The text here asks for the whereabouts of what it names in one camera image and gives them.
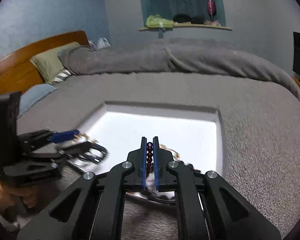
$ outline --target gray comforter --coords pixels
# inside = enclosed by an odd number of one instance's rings
[[[297,84],[276,65],[211,40],[160,39],[148,44],[98,51],[83,46],[67,50],[59,58],[75,75],[131,72],[229,75],[275,82],[300,100]]]
[[[18,132],[78,127],[104,101],[220,109],[227,140],[225,179],[285,236],[300,217],[300,102],[283,86],[197,73],[72,76],[18,120]],[[79,175],[65,168],[42,185],[41,206]],[[28,219],[19,218],[25,224]],[[122,239],[178,239],[175,215],[126,202]]]

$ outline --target pink balloon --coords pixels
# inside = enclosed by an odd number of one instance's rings
[[[216,4],[214,1],[209,0],[207,4],[207,12],[212,17],[216,13]]]

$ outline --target pillow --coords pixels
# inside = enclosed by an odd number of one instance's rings
[[[60,83],[62,81],[65,81],[68,77],[71,76],[71,73],[69,70],[64,69],[58,75],[52,80],[53,83]]]
[[[56,47],[53,49],[49,49],[47,51],[34,55],[30,59],[30,62],[40,72],[44,81],[46,83],[52,84],[55,76],[57,76],[57,74],[64,69],[63,64],[61,63],[61,61],[57,56],[58,52],[65,49],[71,49],[77,47],[80,47],[80,44],[74,41],[69,44]]]
[[[39,84],[27,90],[20,99],[19,117],[29,110],[36,102],[45,98],[48,94],[56,90],[52,85]]]

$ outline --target blue wall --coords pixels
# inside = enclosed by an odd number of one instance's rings
[[[104,0],[2,0],[0,59],[32,42],[84,30],[88,39],[110,41]]]

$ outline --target light blue pillow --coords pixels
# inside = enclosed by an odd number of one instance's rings
[[[27,90],[20,99],[19,117],[29,110],[36,102],[45,98],[48,94],[56,90],[52,85],[39,84]]]

